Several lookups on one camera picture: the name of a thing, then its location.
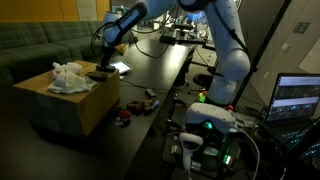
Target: robotic arm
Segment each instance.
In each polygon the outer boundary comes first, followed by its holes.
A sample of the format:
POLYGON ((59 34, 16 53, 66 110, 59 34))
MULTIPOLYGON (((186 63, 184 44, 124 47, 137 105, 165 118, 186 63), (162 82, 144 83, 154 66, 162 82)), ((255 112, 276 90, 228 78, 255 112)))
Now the robotic arm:
POLYGON ((250 70, 234 0, 140 0, 119 19, 106 14, 103 21, 104 57, 98 69, 108 71, 111 68, 108 62, 114 46, 121 43, 122 37, 134 25, 141 20, 155 19, 177 4, 189 12, 202 10, 207 17, 219 62, 216 73, 220 74, 214 76, 207 99, 225 106, 230 103, 237 82, 250 70))

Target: couch cushion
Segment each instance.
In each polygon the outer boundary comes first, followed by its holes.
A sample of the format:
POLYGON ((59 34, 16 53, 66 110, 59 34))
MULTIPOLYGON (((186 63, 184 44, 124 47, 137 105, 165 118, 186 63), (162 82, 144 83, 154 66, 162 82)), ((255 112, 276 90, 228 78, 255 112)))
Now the couch cushion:
POLYGON ((2 51, 18 58, 19 61, 26 61, 41 56, 57 56, 59 61, 63 64, 71 61, 70 51, 67 47, 49 43, 2 51))
POLYGON ((15 23, 0 23, 0 50, 26 46, 15 23))
POLYGON ((102 21, 88 21, 91 36, 102 26, 102 21))
POLYGON ((48 38, 39 22, 15 23, 27 46, 48 43, 48 38))
POLYGON ((42 56, 28 61, 8 64, 15 83, 19 83, 54 69, 53 63, 60 63, 56 56, 42 56))
POLYGON ((18 58, 0 50, 0 85, 12 85, 14 83, 7 65, 17 60, 18 58))
POLYGON ((43 22, 41 23, 49 42, 64 41, 82 37, 90 37, 91 32, 87 22, 43 22))
MULTIPOLYGON (((91 37, 70 39, 66 41, 54 42, 54 44, 68 47, 73 60, 82 59, 81 50, 90 48, 91 37)), ((97 39, 94 43, 94 49, 101 48, 102 43, 97 39)))

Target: toy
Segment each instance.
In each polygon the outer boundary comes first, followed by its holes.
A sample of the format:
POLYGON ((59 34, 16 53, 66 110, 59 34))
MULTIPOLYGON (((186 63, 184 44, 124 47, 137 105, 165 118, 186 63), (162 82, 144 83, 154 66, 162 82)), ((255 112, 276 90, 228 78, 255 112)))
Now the toy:
POLYGON ((149 100, 132 101, 132 103, 127 104, 127 110, 135 115, 139 115, 142 112, 151 112, 155 106, 159 103, 156 98, 151 98, 149 100))
POLYGON ((118 46, 116 46, 114 48, 120 53, 121 56, 124 55, 124 53, 126 52, 126 49, 127 49, 126 45, 124 45, 124 44, 119 44, 118 46))
POLYGON ((116 126, 126 127, 130 124, 131 112, 128 110, 122 110, 119 112, 117 120, 115 122, 116 126))

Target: laptop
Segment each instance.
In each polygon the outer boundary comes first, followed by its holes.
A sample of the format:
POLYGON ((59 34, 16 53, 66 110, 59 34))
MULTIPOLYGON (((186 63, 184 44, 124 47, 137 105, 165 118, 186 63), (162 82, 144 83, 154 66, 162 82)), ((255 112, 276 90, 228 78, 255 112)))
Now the laptop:
MULTIPOLYGON (((263 127, 280 144, 290 149, 313 127, 314 115, 320 99, 320 74, 280 73, 263 127)), ((320 152, 320 141, 302 157, 320 152)))

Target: cable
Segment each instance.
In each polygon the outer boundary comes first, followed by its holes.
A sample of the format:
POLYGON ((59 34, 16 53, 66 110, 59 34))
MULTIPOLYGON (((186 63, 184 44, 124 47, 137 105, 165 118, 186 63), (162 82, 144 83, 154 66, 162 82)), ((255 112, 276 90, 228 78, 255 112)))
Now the cable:
POLYGON ((226 24, 226 22, 223 20, 220 11, 218 10, 218 7, 216 6, 215 2, 211 2, 211 4, 213 5, 213 8, 218 16, 218 18, 220 19, 222 25, 226 28, 226 30, 229 32, 229 35, 237 41, 237 43, 242 47, 242 49, 244 50, 244 52, 249 55, 248 53, 248 48, 244 45, 244 43, 239 39, 238 35, 235 33, 234 29, 230 29, 230 27, 226 24))
POLYGON ((254 147, 255 147, 256 150, 257 150, 257 158, 258 158, 258 159, 257 159, 257 165, 256 165, 256 170, 255 170, 255 172, 254 172, 254 175, 253 175, 253 177, 252 177, 252 180, 255 180, 256 177, 257 177, 257 173, 258 173, 258 169, 259 169, 259 164, 260 164, 260 151, 259 151, 259 148, 258 148, 257 144, 254 142, 254 140, 250 137, 249 134, 247 134, 245 131, 243 131, 243 130, 235 127, 235 126, 232 126, 232 127, 235 128, 238 132, 242 132, 243 134, 245 134, 245 135, 251 140, 251 142, 253 143, 254 147))
POLYGON ((131 31, 136 32, 136 33, 140 33, 140 34, 149 34, 149 33, 153 33, 153 32, 158 31, 160 28, 162 28, 164 25, 167 24, 168 20, 170 20, 170 17, 171 17, 171 15, 172 15, 172 13, 174 12, 174 10, 176 9, 176 7, 177 7, 177 6, 174 6, 174 8, 172 9, 171 13, 169 14, 169 17, 166 19, 166 21, 165 21, 164 23, 161 24, 161 26, 159 26, 158 29, 155 29, 155 30, 153 30, 153 31, 148 31, 148 32, 136 31, 136 30, 134 30, 134 29, 131 29, 131 31))
POLYGON ((287 167, 284 167, 284 169, 283 169, 283 174, 282 174, 280 180, 283 180, 283 178, 284 178, 284 176, 286 175, 286 173, 287 173, 287 167))
POLYGON ((97 39, 97 37, 98 37, 98 35, 99 35, 99 31, 103 28, 103 27, 105 27, 105 26, 107 26, 107 25, 109 25, 109 24, 112 24, 112 22, 107 22, 107 23, 104 23, 102 26, 100 26, 97 30, 96 30, 96 32, 94 32, 94 34, 92 35, 92 38, 91 38, 91 41, 90 41, 90 48, 91 48, 91 51, 92 52, 94 52, 94 53, 96 53, 95 51, 94 51, 94 49, 93 49, 93 44, 94 44, 94 42, 96 41, 96 39, 97 39))
POLYGON ((196 46, 196 51, 197 51, 197 53, 199 54, 201 60, 202 60, 207 66, 210 66, 210 65, 203 59, 203 57, 201 56, 201 54, 199 53, 199 51, 198 51, 198 49, 197 49, 197 46, 196 46))
POLYGON ((317 157, 313 157, 312 158, 312 165, 315 167, 315 168, 317 168, 317 169, 319 169, 320 170, 320 168, 316 165, 316 163, 315 163, 315 158, 317 158, 317 157))
POLYGON ((136 85, 133 85, 133 84, 127 84, 127 85, 121 85, 120 87, 132 87, 132 86, 136 86, 136 85))
POLYGON ((140 48, 138 47, 136 41, 134 41, 134 44, 135 44, 135 46, 137 47, 137 49, 138 49, 139 52, 141 52, 142 54, 144 54, 144 55, 146 55, 146 56, 148 56, 148 57, 151 57, 151 58, 159 58, 159 57, 161 57, 161 56, 167 51, 167 49, 168 49, 168 47, 169 47, 169 45, 170 45, 170 44, 167 44, 167 46, 166 46, 166 48, 164 49, 164 51, 163 51, 162 53, 160 53, 158 56, 152 56, 152 55, 150 55, 150 54, 148 54, 148 53, 146 53, 146 52, 141 51, 140 48))
POLYGON ((163 91, 169 91, 169 90, 170 90, 170 89, 161 89, 161 88, 152 88, 152 87, 141 86, 141 85, 138 85, 138 84, 135 84, 135 83, 132 83, 132 82, 123 80, 123 79, 121 79, 121 81, 126 82, 126 83, 128 83, 128 84, 131 84, 131 85, 133 85, 133 86, 136 86, 136 87, 138 87, 138 88, 142 88, 142 89, 148 89, 148 88, 150 88, 150 89, 153 89, 153 90, 163 90, 163 91))
POLYGON ((175 135, 180 135, 182 132, 170 132, 167 134, 169 137, 175 137, 175 135))
POLYGON ((160 122, 160 120, 165 119, 165 118, 167 118, 167 117, 169 117, 169 115, 165 115, 165 116, 163 116, 163 117, 161 117, 161 118, 156 119, 156 126, 157 126, 157 127, 159 128, 159 130, 162 131, 162 132, 164 132, 164 129, 160 126, 159 122, 160 122))
POLYGON ((252 100, 250 100, 250 99, 247 99, 247 98, 245 98, 245 97, 243 97, 243 96, 240 96, 241 98, 243 98, 244 100, 246 100, 246 101, 249 101, 249 102, 251 102, 251 103, 254 103, 254 104, 257 104, 257 105, 260 105, 260 106, 265 106, 265 105, 263 105, 263 104, 260 104, 260 103, 257 103, 257 102, 255 102, 255 101, 252 101, 252 100))

